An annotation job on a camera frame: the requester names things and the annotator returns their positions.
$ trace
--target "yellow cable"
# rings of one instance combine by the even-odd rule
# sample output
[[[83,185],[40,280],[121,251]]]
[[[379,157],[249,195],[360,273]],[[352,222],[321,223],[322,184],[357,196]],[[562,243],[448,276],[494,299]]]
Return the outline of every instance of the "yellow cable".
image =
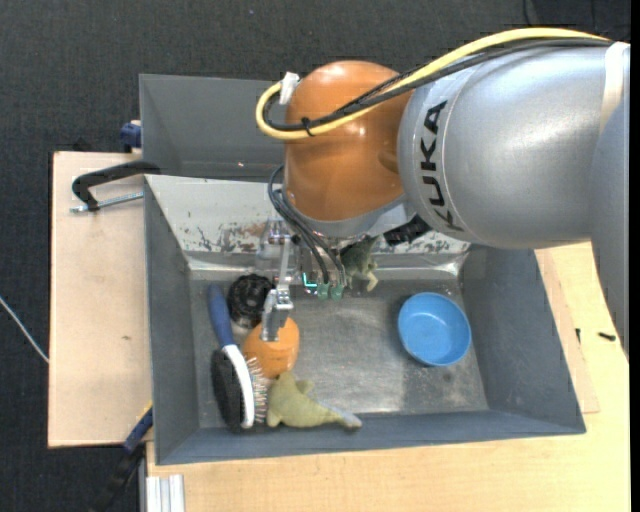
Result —
[[[423,66],[418,69],[411,75],[406,78],[398,81],[393,84],[391,87],[386,89],[385,92],[392,91],[397,89],[398,87],[402,87],[408,83],[411,83],[415,80],[419,80],[421,78],[425,78],[441,69],[453,64],[454,62],[467,57],[471,54],[480,52],[489,48],[491,46],[509,43],[512,41],[518,41],[523,39],[535,39],[535,38],[589,38],[589,39],[598,39],[601,41],[607,41],[606,37],[594,36],[593,34],[587,34],[585,32],[579,32],[577,30],[567,30],[562,28],[522,28],[522,29],[514,29],[507,30],[505,32],[500,32],[498,34],[493,34],[487,37],[483,37],[471,43],[465,44],[460,48],[453,50],[452,52],[430,62],[429,64]],[[258,100],[258,104],[256,105],[256,122],[258,123],[258,127],[260,130],[276,139],[280,140],[298,140],[309,137],[309,134],[306,130],[295,130],[295,131],[284,131],[278,130],[277,128],[273,128],[269,126],[264,120],[262,114],[264,110],[264,106],[272,98],[275,94],[277,94],[281,89],[281,84],[277,83],[269,87],[260,99]],[[348,116],[345,116],[340,119],[336,119],[335,121],[331,121],[329,123],[323,124],[322,126],[317,126],[313,128],[313,135],[320,135],[322,133],[327,133],[343,124],[346,124],[354,119],[357,119],[360,116],[365,115],[367,112],[376,108],[378,105],[372,105],[371,107],[360,110],[359,112],[354,112]]]

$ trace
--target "blue bowl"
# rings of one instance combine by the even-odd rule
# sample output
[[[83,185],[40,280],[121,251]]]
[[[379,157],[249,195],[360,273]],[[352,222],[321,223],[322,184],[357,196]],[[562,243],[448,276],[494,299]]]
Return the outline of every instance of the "blue bowl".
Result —
[[[398,330],[407,352],[429,366],[457,363],[471,345],[467,316],[438,293],[418,293],[408,299],[400,309]]]

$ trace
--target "hair brush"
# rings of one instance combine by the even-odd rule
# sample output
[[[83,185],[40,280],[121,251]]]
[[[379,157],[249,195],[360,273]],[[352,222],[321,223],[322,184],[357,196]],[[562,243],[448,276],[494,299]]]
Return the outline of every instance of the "hair brush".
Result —
[[[233,339],[231,317],[220,286],[207,290],[209,319],[219,348],[211,358],[211,381],[222,419],[232,432],[264,422],[267,380],[255,359],[247,361]]]

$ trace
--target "stuffed animal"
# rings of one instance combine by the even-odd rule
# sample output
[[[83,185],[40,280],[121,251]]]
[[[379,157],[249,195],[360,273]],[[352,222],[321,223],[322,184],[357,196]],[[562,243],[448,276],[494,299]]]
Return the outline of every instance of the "stuffed animal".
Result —
[[[339,423],[347,429],[362,426],[355,415],[310,398],[308,394],[312,389],[312,382],[296,382],[291,372],[280,374],[269,388],[267,425],[276,427],[284,423],[289,427],[308,428]]]
[[[368,292],[373,290],[378,284],[378,279],[373,275],[377,264],[371,255],[373,246],[377,240],[377,237],[365,238],[345,249],[340,255],[342,265],[347,274],[347,285],[349,287],[351,287],[354,276],[361,276],[369,280],[369,284],[367,285]]]

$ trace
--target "black carpet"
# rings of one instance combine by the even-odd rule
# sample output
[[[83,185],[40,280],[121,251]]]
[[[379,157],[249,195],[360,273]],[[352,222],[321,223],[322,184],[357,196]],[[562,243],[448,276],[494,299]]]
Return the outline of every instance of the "black carpet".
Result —
[[[139,73],[277,80],[343,58],[403,70],[527,16],[630,39],[619,0],[0,2],[0,295],[46,350],[49,155],[121,151]],[[47,382],[0,309],[1,511],[86,510],[119,457],[47,449]],[[113,510],[136,508],[132,487]]]

